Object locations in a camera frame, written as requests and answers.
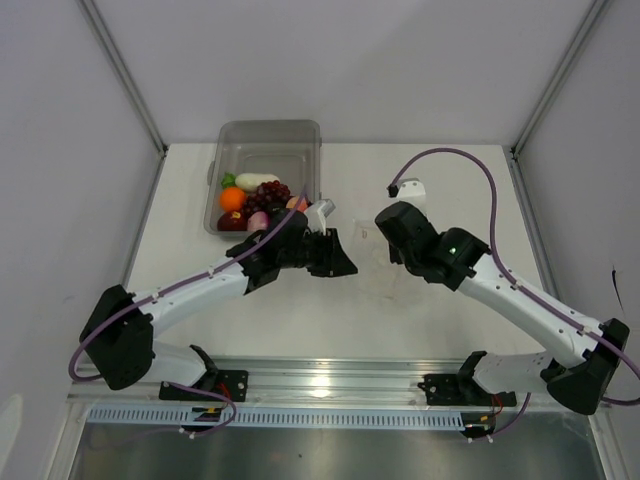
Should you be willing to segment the purple grape bunch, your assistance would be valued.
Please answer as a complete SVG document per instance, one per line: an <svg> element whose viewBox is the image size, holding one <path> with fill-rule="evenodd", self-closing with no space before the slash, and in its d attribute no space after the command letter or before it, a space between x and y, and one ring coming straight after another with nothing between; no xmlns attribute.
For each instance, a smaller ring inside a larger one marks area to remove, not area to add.
<svg viewBox="0 0 640 480"><path fill-rule="evenodd" d="M271 215L273 211L283 208L291 197L289 187L280 181L263 182L255 192L247 195L241 212L246 217L257 212Z"/></svg>

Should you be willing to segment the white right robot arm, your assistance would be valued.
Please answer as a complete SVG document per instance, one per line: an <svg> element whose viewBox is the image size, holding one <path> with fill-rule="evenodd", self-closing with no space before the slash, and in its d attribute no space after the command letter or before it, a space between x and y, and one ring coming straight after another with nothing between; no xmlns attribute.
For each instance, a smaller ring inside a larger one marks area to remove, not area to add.
<svg viewBox="0 0 640 480"><path fill-rule="evenodd" d="M476 405L490 395L548 393L575 413L596 412L629 336L623 322L601 323L526 283L510 283L486 243L457 227L437 232L410 203L386 207L375 224L392 262L429 284L480 302L542 346L534 354L472 352L456 374L464 401Z"/></svg>

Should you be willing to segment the clear zip top bag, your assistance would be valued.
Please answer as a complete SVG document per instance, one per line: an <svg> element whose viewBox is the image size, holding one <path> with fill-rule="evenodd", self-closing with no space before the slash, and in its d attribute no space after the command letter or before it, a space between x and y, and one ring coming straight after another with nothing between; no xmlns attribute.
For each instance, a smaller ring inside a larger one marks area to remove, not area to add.
<svg viewBox="0 0 640 480"><path fill-rule="evenodd" d="M422 282L391 262L389 244L374 222L355 220L353 227L349 252L359 269L353 280L359 296L371 303L422 303Z"/></svg>

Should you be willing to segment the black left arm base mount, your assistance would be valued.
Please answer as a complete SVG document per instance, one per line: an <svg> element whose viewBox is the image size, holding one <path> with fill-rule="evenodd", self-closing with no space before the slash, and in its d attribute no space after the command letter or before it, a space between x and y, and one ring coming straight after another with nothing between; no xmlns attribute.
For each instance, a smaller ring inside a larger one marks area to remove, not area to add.
<svg viewBox="0 0 640 480"><path fill-rule="evenodd" d="M163 380L159 399L163 401L220 401L225 397L234 402L244 402L248 389L249 373L246 370L220 369L214 360L199 346L190 345L196 363L202 370L194 381Z"/></svg>

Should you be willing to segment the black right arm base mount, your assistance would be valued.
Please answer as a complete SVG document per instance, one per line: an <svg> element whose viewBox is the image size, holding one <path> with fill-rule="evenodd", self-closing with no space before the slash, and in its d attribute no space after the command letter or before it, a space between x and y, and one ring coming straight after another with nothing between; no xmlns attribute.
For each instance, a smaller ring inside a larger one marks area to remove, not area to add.
<svg viewBox="0 0 640 480"><path fill-rule="evenodd" d="M426 403L429 406L515 407L514 392L488 393L473 379L477 365L486 356L486 351L474 351L456 373L425 374L417 388L424 392Z"/></svg>

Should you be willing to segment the white radish with leaves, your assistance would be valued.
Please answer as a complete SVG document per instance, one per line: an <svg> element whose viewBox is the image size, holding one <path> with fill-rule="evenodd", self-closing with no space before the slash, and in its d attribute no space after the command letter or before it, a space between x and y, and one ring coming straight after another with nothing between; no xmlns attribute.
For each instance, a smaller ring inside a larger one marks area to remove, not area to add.
<svg viewBox="0 0 640 480"><path fill-rule="evenodd" d="M279 181L279 178L272 174L241 173L234 175L230 172L226 172L220 180L220 186L223 189L237 187L244 192L253 193L263 183L276 181Z"/></svg>

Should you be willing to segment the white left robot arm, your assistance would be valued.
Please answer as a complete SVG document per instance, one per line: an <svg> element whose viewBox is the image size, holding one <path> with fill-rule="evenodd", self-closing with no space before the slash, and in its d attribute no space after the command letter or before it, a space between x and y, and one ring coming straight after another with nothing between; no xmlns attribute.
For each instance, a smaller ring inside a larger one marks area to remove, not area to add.
<svg viewBox="0 0 640 480"><path fill-rule="evenodd" d="M314 228L306 214L285 210L201 273L147 292L128 292L120 284L106 289L81 331L79 350L95 366L96 379L114 391L146 380L177 383L192 398L207 399L217 387L213 360L196 345L166 345L159 336L216 302L274 282L284 269L317 278L358 272L336 229Z"/></svg>

